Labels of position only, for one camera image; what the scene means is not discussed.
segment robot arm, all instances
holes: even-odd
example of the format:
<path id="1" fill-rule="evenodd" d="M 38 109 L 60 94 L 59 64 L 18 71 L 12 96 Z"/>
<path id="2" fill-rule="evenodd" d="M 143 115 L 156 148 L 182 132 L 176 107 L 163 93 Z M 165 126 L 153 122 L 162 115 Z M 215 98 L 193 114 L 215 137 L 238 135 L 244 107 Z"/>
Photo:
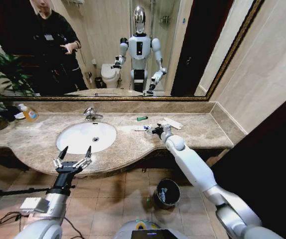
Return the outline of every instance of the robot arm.
<path id="1" fill-rule="evenodd" d="M 167 69 L 162 66 L 163 59 L 162 59 L 161 44 L 159 39 L 154 38 L 151 44 L 159 70 L 156 71 L 151 78 L 151 84 L 149 86 L 149 90 L 147 91 L 147 93 L 149 94 L 153 94 L 153 90 L 155 89 L 156 85 L 163 78 L 163 75 L 167 73 Z"/>
<path id="2" fill-rule="evenodd" d="M 129 41 L 126 38 L 120 39 L 120 55 L 115 57 L 114 65 L 111 68 L 122 68 L 127 59 L 125 56 L 129 47 Z"/>
<path id="3" fill-rule="evenodd" d="M 26 198 L 20 209 L 30 212 L 27 224 L 15 239 L 60 239 L 61 224 L 66 213 L 66 201 L 70 196 L 73 177 L 91 163 L 91 146 L 85 157 L 78 162 L 62 162 L 68 147 L 60 152 L 53 164 L 58 172 L 54 185 L 45 198 Z"/>
<path id="4" fill-rule="evenodd" d="M 281 239 L 274 232 L 261 227 L 261 220 L 254 211 L 236 194 L 219 187 L 215 181 L 212 170 L 190 149 L 184 139 L 173 135 L 170 125 L 159 125 L 152 129 L 166 148 L 174 155 L 175 161 L 183 171 L 189 182 L 199 185 L 204 195 L 219 206 L 216 216 L 233 239 Z"/>

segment gold mirror frame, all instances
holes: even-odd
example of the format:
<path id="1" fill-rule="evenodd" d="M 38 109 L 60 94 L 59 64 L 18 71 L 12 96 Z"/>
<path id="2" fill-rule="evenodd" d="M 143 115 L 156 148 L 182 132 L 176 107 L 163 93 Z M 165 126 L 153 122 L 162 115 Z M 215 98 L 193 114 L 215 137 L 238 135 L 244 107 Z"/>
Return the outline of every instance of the gold mirror frame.
<path id="1" fill-rule="evenodd" d="M 249 9 L 237 35 L 235 36 L 231 47 L 229 48 L 222 64 L 220 65 L 216 76 L 207 91 L 205 96 L 193 96 L 193 97 L 173 97 L 173 96 L 159 96 L 159 97 L 89 97 L 89 96 L 39 96 L 39 97 L 3 97 L 3 101 L 209 101 L 218 83 L 222 79 L 229 63 L 232 61 L 238 47 L 242 43 L 248 29 L 250 28 L 255 16 L 257 15 L 264 0 L 254 0 L 251 8 Z"/>

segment soap dispenser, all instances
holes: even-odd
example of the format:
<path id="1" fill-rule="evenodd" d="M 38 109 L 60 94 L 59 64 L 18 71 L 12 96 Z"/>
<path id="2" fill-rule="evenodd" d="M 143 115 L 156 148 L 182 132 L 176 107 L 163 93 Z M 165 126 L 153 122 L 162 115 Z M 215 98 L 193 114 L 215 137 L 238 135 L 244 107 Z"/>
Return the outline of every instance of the soap dispenser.
<path id="1" fill-rule="evenodd" d="M 38 114 L 30 107 L 25 106 L 24 104 L 19 104 L 18 106 L 20 107 L 27 121 L 33 122 L 38 118 Z"/>

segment chrome faucet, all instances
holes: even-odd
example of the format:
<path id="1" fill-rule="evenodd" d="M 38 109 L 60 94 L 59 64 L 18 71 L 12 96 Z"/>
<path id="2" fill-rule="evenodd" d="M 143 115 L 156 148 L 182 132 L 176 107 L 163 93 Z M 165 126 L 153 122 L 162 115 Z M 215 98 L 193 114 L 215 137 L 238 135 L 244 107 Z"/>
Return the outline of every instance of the chrome faucet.
<path id="1" fill-rule="evenodd" d="M 85 120 L 102 119 L 103 115 L 99 115 L 95 112 L 94 108 L 89 107 L 84 112 Z"/>

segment tiled floor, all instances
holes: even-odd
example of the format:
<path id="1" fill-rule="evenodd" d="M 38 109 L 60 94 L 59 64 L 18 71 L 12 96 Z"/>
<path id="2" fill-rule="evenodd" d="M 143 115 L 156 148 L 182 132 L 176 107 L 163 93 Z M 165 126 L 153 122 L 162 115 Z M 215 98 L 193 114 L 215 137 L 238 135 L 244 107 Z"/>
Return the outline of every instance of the tiled floor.
<path id="1" fill-rule="evenodd" d="M 162 210 L 154 205 L 152 194 L 163 178 L 178 183 L 181 198 L 178 205 Z M 21 173 L 9 190 L 48 187 L 54 176 L 35 171 Z M 215 207 L 201 197 L 198 188 L 189 184 L 180 172 L 167 169 L 140 169 L 102 179 L 74 179 L 76 185 L 67 201 L 66 217 L 88 239 L 111 239 L 120 227 L 131 220 L 152 220 L 163 228 L 178 230 L 191 239 L 226 239 L 227 235 L 215 219 Z M 35 193 L 32 196 L 43 196 Z M 17 211 L 25 195 L 7 196 L 0 201 L 0 218 Z M 64 239 L 77 233 L 64 221 Z M 0 226 L 0 239 L 13 238 L 18 222 Z"/>

